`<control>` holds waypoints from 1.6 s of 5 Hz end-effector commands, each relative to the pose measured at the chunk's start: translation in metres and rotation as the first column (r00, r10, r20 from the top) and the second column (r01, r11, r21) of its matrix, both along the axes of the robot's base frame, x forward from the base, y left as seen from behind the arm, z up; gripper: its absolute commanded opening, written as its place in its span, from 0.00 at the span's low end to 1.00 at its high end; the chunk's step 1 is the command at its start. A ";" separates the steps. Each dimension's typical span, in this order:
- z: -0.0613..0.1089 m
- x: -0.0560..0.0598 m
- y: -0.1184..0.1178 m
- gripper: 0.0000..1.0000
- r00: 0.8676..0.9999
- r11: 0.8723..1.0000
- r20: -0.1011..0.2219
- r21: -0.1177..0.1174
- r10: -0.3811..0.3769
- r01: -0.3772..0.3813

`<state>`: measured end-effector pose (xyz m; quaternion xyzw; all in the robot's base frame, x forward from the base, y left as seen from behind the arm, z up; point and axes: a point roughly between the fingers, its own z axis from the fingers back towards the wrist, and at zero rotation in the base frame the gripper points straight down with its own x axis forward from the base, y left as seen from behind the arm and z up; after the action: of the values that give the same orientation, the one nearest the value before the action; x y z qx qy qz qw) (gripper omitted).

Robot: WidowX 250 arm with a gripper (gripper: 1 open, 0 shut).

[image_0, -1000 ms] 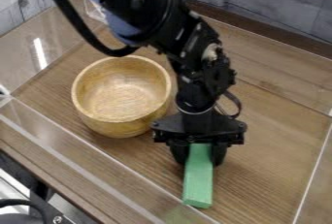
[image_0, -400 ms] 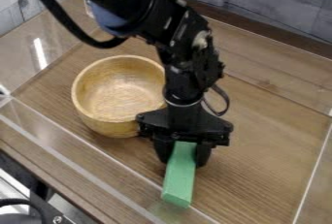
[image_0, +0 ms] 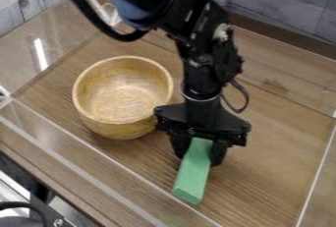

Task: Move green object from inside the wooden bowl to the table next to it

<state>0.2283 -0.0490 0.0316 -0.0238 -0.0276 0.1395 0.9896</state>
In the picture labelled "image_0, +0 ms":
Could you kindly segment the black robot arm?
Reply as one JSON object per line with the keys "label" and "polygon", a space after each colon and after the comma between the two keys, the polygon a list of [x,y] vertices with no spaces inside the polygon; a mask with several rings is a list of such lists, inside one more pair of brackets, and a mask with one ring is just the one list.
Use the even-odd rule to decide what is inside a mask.
{"label": "black robot arm", "polygon": [[252,125],[238,117],[223,89],[246,88],[236,80],[244,59],[234,40],[230,15],[215,0],[112,0],[123,21],[134,31],[122,34],[99,17],[87,0],[72,0],[94,26],[111,38],[132,42],[154,29],[175,41],[183,61],[184,101],[160,105],[154,113],[178,157],[184,157],[195,138],[210,141],[210,164],[223,163],[227,150],[247,144]]}

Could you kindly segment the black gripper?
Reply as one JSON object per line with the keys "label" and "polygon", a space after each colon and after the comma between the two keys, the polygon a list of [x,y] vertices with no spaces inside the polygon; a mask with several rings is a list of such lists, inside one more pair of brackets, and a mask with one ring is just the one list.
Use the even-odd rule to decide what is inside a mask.
{"label": "black gripper", "polygon": [[158,128],[170,135],[175,155],[183,159],[192,138],[212,141],[211,166],[219,166],[227,147],[247,144],[251,124],[230,113],[220,104],[220,96],[208,100],[187,98],[184,102],[158,106],[154,110]]}

